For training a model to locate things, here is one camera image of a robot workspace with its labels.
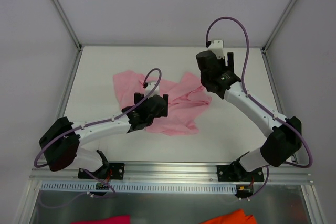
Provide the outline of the pink t shirt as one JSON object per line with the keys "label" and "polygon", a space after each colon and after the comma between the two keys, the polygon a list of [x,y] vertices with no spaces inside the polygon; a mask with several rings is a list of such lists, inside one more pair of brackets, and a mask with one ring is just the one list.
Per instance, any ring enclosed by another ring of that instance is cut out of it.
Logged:
{"label": "pink t shirt", "polygon": [[[120,108],[134,105],[134,94],[143,93],[145,75],[132,70],[113,76],[113,86]],[[162,133],[168,136],[197,134],[199,129],[195,119],[210,105],[212,98],[205,94],[199,77],[185,72],[179,81],[162,79],[157,89],[160,95],[168,95],[168,116],[154,119],[145,130],[149,133]]]}

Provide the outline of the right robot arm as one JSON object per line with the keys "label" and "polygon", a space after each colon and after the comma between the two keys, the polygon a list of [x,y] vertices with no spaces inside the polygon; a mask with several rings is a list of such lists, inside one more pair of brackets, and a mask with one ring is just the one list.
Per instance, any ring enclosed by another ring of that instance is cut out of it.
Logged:
{"label": "right robot arm", "polygon": [[265,143],[233,161],[223,172],[233,181],[246,181],[252,172],[265,166],[278,167],[302,147],[299,138],[302,124],[293,116],[275,114],[259,101],[254,102],[244,92],[241,79],[234,73],[233,53],[228,59],[218,59],[208,50],[196,55],[201,84],[208,92],[234,105],[243,112],[266,137]]}

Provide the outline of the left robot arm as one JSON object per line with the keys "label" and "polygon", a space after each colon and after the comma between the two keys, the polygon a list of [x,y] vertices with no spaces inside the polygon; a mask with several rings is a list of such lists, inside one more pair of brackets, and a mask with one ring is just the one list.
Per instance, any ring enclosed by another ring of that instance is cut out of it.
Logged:
{"label": "left robot arm", "polygon": [[98,179],[113,177],[115,172],[104,153],[83,146],[110,135],[141,131],[156,118],[168,116],[168,94],[145,97],[135,93],[134,100],[140,105],[125,107],[110,119],[90,123],[75,123],[66,116],[57,119],[39,140],[49,170],[78,169],[80,179],[87,179],[90,174]]}

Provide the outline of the red t shirt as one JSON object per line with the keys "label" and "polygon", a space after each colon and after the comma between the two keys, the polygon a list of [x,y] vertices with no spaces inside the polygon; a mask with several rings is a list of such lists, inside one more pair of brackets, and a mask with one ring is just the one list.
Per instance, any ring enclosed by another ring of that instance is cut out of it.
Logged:
{"label": "red t shirt", "polygon": [[130,223],[131,223],[130,215],[119,215],[105,219],[76,221],[72,222],[71,224],[130,224]]}

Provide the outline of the orange t shirt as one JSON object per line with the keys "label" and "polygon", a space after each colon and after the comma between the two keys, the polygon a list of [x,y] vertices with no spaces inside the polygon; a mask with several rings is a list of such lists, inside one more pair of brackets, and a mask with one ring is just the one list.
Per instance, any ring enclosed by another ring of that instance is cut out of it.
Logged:
{"label": "orange t shirt", "polygon": [[203,224],[257,224],[254,215],[246,215],[242,209],[218,216],[203,222]]}

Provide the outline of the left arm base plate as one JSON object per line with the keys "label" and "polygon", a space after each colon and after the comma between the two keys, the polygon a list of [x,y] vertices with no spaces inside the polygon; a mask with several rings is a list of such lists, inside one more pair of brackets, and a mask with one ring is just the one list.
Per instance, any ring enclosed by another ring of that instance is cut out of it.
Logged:
{"label": "left arm base plate", "polygon": [[77,178],[91,179],[85,170],[91,173],[94,177],[104,180],[110,178],[112,180],[123,180],[125,163],[104,163],[104,164],[85,164],[78,170]]}

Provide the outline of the aluminium mounting rail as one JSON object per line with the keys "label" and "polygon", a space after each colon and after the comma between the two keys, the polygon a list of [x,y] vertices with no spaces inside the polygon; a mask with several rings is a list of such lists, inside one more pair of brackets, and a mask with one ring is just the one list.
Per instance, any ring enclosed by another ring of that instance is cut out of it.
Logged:
{"label": "aluminium mounting rail", "polygon": [[[125,182],[144,183],[217,183],[217,166],[223,163],[132,162],[124,161]],[[33,168],[30,180],[78,180],[77,168],[52,172],[49,168]],[[311,171],[291,165],[269,168],[268,183],[272,185],[313,185]]]}

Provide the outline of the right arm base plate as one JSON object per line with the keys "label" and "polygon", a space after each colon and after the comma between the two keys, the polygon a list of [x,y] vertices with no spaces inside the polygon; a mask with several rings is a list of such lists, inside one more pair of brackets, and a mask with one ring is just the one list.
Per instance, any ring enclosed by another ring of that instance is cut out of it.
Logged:
{"label": "right arm base plate", "polygon": [[240,160],[235,160],[230,164],[217,165],[216,174],[219,182],[264,182],[262,168],[257,168],[252,172],[247,172]]}

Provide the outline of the right aluminium frame post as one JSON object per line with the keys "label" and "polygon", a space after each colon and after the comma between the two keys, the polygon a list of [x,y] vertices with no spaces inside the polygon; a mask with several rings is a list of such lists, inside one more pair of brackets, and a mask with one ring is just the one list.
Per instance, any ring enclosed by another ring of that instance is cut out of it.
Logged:
{"label": "right aluminium frame post", "polygon": [[275,40],[277,34],[280,32],[282,26],[284,25],[285,21],[289,17],[290,13],[294,9],[296,3],[298,0],[289,0],[286,4],[284,10],[282,11],[278,21],[275,24],[275,27],[271,31],[270,35],[268,36],[265,44],[262,46],[262,50],[268,50],[268,48],[271,46],[272,42]]}

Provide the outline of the aluminium frame post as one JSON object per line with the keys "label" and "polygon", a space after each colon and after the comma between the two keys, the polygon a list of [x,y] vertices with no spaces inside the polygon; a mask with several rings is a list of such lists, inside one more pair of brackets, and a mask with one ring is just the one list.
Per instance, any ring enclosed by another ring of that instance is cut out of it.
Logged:
{"label": "aluminium frame post", "polygon": [[55,11],[57,12],[60,20],[62,21],[68,35],[70,36],[70,39],[72,41],[72,43],[74,44],[74,46],[76,47],[76,49],[78,51],[80,51],[82,49],[82,44],[81,42],[79,41],[78,39],[78,36],[75,32],[75,30],[73,29],[62,5],[61,5],[61,2],[59,0],[51,0],[54,8],[55,8]]}
{"label": "aluminium frame post", "polygon": [[280,32],[282,26],[284,25],[285,21],[289,17],[290,13],[294,9],[296,3],[298,0],[289,0],[286,4],[284,10],[282,11],[278,21],[275,24],[275,27],[271,31],[270,35],[268,36],[265,44],[262,46],[262,50],[268,50],[268,48],[271,46],[272,42],[275,40],[277,34]]}

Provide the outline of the left aluminium frame post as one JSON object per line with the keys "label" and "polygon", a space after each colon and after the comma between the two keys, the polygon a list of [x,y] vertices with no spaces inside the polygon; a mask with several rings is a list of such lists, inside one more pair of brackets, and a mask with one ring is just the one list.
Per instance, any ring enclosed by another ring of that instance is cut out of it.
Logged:
{"label": "left aluminium frame post", "polygon": [[57,12],[60,20],[62,21],[68,35],[70,36],[70,39],[72,41],[72,43],[74,44],[74,46],[76,47],[76,49],[78,51],[80,51],[82,49],[82,44],[81,42],[79,41],[78,39],[78,36],[75,32],[75,30],[73,29],[62,5],[61,5],[61,2],[59,0],[51,0],[54,8],[55,8],[55,11]]}

